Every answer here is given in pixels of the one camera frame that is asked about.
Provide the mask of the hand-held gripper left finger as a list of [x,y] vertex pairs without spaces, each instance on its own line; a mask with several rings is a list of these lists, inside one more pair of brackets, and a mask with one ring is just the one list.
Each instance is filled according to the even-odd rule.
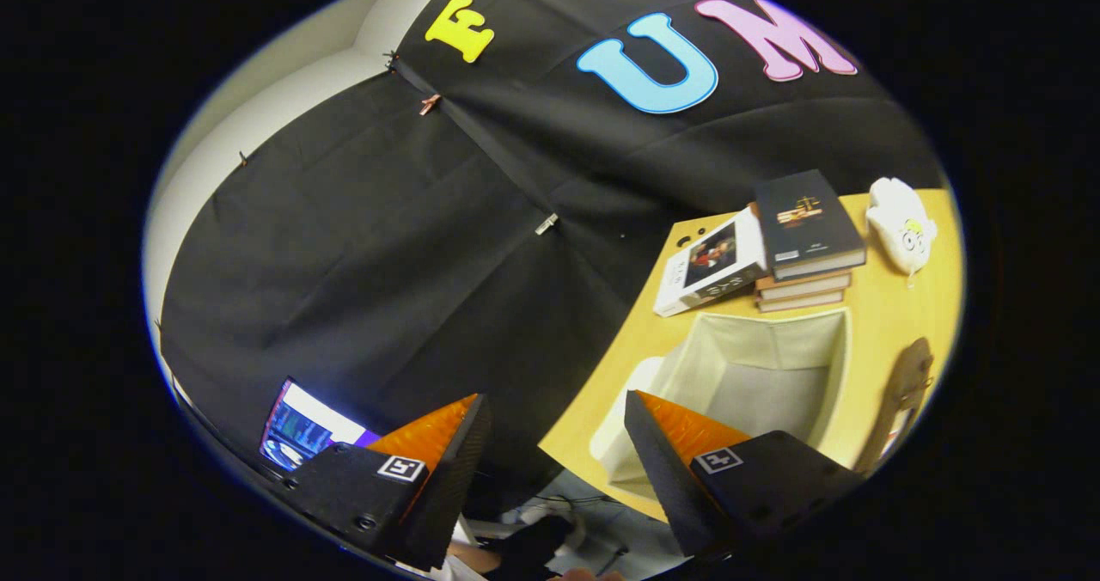
[[437,568],[491,423],[486,394],[469,394],[369,447],[330,445],[283,478],[280,502],[358,553]]

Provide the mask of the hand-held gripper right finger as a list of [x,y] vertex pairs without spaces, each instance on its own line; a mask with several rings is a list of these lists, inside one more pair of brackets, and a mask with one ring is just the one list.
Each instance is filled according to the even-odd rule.
[[688,556],[793,531],[865,482],[787,431],[751,437],[644,390],[627,393],[624,425]]

